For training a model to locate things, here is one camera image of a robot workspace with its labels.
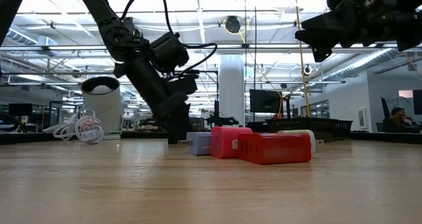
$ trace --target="black basket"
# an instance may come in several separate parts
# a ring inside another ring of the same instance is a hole
[[[317,139],[325,137],[324,140],[344,139],[350,133],[353,121],[339,121],[337,119],[319,118],[295,118],[295,119],[268,119],[268,131],[278,132],[280,130],[311,130]]]
[[[252,129],[253,132],[268,132],[267,122],[249,122],[246,127]]]

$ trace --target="table surface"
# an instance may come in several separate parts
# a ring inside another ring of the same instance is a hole
[[[0,146],[2,224],[420,224],[421,206],[420,145],[331,142],[267,166],[166,140]]]

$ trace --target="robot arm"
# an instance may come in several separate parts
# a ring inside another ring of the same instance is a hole
[[[330,12],[302,22],[295,37],[312,47],[316,62],[322,62],[340,43],[351,47],[397,41],[399,51],[422,41],[422,0],[327,0]]]
[[[169,24],[169,32],[156,41],[150,43],[144,39],[134,27],[131,18],[125,18],[134,0],[130,0],[125,13],[118,17],[109,6],[107,0],[83,0],[92,17],[98,25],[101,37],[110,55],[120,63],[116,63],[114,75],[127,75],[133,86],[145,100],[162,127],[169,131],[170,142],[184,140],[191,124],[189,107],[185,101],[187,95],[196,91],[195,78],[197,75],[191,69],[209,58],[214,50],[203,61],[190,66],[182,73],[175,74],[175,68],[181,67],[189,60],[187,45],[179,40],[179,34],[174,34]],[[3,42],[5,32],[13,21],[22,0],[0,0],[0,10],[5,18],[0,24],[0,43]],[[167,12],[166,0],[163,0]],[[165,74],[162,78],[158,72]]]

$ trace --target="red box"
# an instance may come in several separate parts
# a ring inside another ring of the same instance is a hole
[[[259,165],[311,160],[308,134],[240,134],[237,149],[240,159]]]
[[[237,157],[237,150],[233,149],[233,143],[237,141],[241,133],[252,133],[252,129],[221,126],[212,128],[211,155],[220,159]]]

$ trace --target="monitor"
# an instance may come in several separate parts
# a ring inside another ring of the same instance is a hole
[[[31,103],[10,103],[9,115],[11,116],[29,116],[32,114]]]
[[[413,90],[413,108],[415,115],[422,115],[422,90]]]
[[[251,112],[278,113],[280,109],[280,95],[276,91],[249,90]]]

